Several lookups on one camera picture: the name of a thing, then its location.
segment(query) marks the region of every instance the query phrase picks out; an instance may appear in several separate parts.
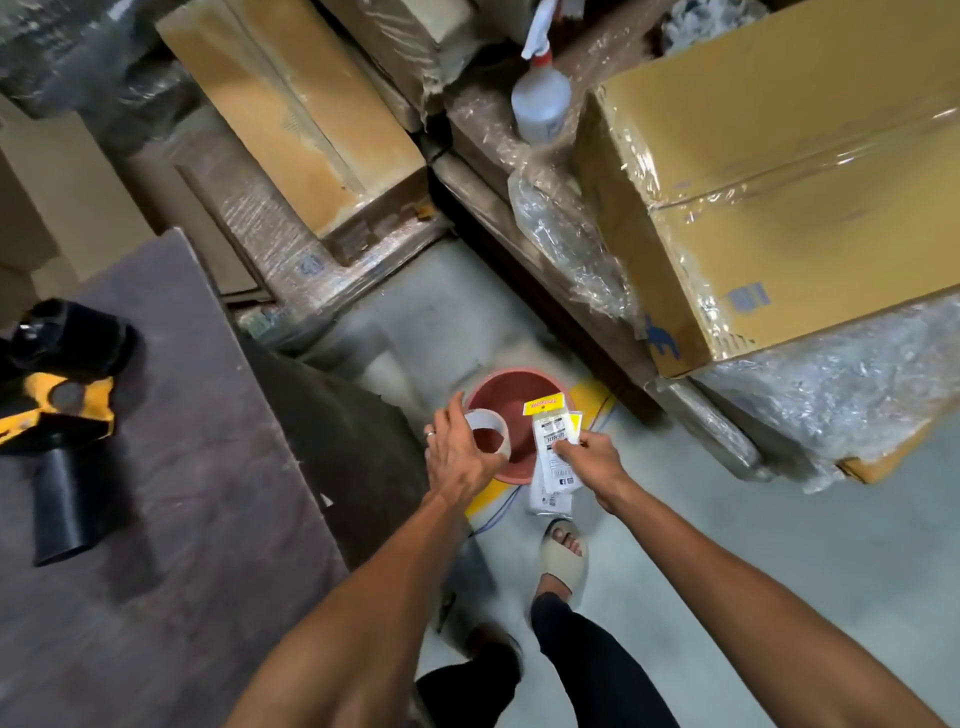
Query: beige slide sandal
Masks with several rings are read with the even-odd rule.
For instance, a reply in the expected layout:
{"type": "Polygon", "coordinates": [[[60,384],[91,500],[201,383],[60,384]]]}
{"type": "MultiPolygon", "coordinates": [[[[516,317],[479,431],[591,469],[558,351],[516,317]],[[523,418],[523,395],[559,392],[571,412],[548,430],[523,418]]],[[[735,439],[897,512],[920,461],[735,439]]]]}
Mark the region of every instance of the beige slide sandal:
{"type": "Polygon", "coordinates": [[[576,595],[580,587],[583,586],[584,576],[587,573],[587,542],[580,535],[576,526],[573,525],[573,521],[569,519],[551,521],[543,533],[543,540],[540,542],[540,574],[545,573],[552,574],[564,582],[573,595],[576,595]],[[577,540],[583,556],[577,556],[563,544],[557,543],[553,538],[553,531],[557,527],[577,540]]]}

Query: black power tool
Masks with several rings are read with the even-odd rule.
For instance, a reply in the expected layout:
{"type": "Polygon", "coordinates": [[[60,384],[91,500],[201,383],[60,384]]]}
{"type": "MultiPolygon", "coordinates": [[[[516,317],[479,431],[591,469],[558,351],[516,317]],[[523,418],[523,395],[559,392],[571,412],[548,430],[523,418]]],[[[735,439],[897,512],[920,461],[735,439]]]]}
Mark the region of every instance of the black power tool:
{"type": "Polygon", "coordinates": [[[0,455],[40,460],[35,566],[93,548],[113,527],[107,473],[116,469],[98,443],[113,434],[110,394],[136,338],[114,316],[50,299],[0,339],[0,455]]]}

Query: red bowl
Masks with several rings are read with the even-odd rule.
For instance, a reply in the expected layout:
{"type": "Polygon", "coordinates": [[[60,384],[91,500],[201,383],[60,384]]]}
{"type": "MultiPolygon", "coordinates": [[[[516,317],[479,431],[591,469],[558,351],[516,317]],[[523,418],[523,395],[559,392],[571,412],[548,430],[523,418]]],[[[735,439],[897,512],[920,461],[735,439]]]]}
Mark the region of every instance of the red bowl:
{"type": "MultiPolygon", "coordinates": [[[[512,485],[529,485],[537,464],[537,444],[534,442],[533,418],[524,416],[523,404],[558,392],[564,393],[566,408],[575,409],[570,393],[559,381],[537,369],[519,367],[494,372],[467,397],[467,409],[491,409],[507,423],[510,462],[496,474],[497,480],[512,485]]],[[[500,445],[499,435],[493,430],[476,430],[474,437],[477,446],[486,452],[494,452],[500,445]]]]}

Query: white spray bottle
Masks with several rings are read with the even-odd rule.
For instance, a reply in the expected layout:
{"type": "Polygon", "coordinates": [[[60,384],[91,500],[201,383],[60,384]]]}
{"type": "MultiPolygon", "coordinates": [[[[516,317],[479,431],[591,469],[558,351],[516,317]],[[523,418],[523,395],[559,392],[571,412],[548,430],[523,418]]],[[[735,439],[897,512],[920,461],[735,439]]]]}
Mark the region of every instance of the white spray bottle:
{"type": "Polygon", "coordinates": [[[557,11],[558,0],[540,0],[520,54],[530,61],[530,70],[516,82],[510,103],[516,130],[531,145],[549,144],[564,127],[570,108],[570,80],[553,67],[547,31],[557,11]]]}

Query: barcode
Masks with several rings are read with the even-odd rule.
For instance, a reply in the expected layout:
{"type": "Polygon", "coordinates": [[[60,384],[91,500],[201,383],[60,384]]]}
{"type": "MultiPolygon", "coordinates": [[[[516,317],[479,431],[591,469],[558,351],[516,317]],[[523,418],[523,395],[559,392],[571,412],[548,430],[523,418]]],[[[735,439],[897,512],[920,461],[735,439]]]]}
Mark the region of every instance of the barcode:
{"type": "Polygon", "coordinates": [[[727,294],[730,303],[741,313],[749,313],[761,306],[770,305],[770,297],[767,296],[763,283],[751,283],[740,288],[734,288],[727,294]]]}
{"type": "Polygon", "coordinates": [[[543,428],[544,432],[547,432],[547,433],[553,432],[558,427],[564,426],[564,419],[561,417],[557,417],[553,420],[546,420],[540,426],[543,428]]]}

